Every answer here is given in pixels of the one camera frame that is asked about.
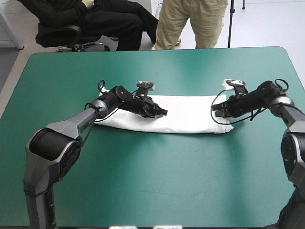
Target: shoe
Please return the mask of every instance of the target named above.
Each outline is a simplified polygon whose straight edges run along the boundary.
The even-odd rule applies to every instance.
[[[178,46],[181,43],[181,38],[179,37],[177,43],[175,44],[175,46]]]
[[[115,42],[117,42],[117,41],[119,40],[118,37],[110,37],[110,39],[113,40],[113,41],[115,41]]]

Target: folded white towel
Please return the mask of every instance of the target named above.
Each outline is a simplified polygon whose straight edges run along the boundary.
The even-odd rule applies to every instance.
[[[149,96],[161,108],[168,110],[167,116],[143,118],[138,114],[119,109],[108,119],[96,124],[134,131],[180,134],[222,134],[233,129],[231,125],[220,125],[212,120],[210,108],[215,96]],[[219,96],[214,104],[225,100],[224,94]],[[222,117],[217,117],[215,120],[228,123],[228,120]]]

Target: gray robot arm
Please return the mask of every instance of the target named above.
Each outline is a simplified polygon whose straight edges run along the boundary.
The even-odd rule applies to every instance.
[[[59,182],[71,169],[84,144],[83,131],[96,119],[104,119],[120,108],[145,118],[161,117],[167,111],[147,96],[152,82],[139,82],[136,95],[122,86],[104,92],[89,103],[79,114],[37,131],[26,145],[27,165],[24,191],[31,229],[56,227],[53,184]]]
[[[305,228],[305,115],[294,106],[276,82],[262,83],[256,90],[248,93],[238,92],[227,101],[211,107],[216,116],[240,117],[256,109],[268,108],[271,113],[280,117],[287,129],[281,143],[281,153],[288,180],[295,186],[288,204],[280,213],[276,224],[267,229],[304,229]]]

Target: person's leg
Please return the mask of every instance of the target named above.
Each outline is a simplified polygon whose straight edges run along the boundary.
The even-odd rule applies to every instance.
[[[143,25],[134,14],[92,11],[80,22],[80,27],[85,33],[118,37],[117,51],[139,50],[141,45]]]
[[[193,0],[190,21],[197,49],[215,47],[224,25],[227,6],[227,0]]]
[[[102,0],[107,11],[119,13],[132,13],[137,15],[143,24],[143,31],[146,31],[153,43],[156,42],[156,30],[158,20],[149,13],[141,4],[128,0]]]
[[[153,49],[175,49],[189,18],[190,0],[163,0]]]

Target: person's hand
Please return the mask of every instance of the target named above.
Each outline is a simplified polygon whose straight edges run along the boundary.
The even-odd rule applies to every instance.
[[[87,9],[94,6],[94,0],[82,0],[81,2],[86,5]]]

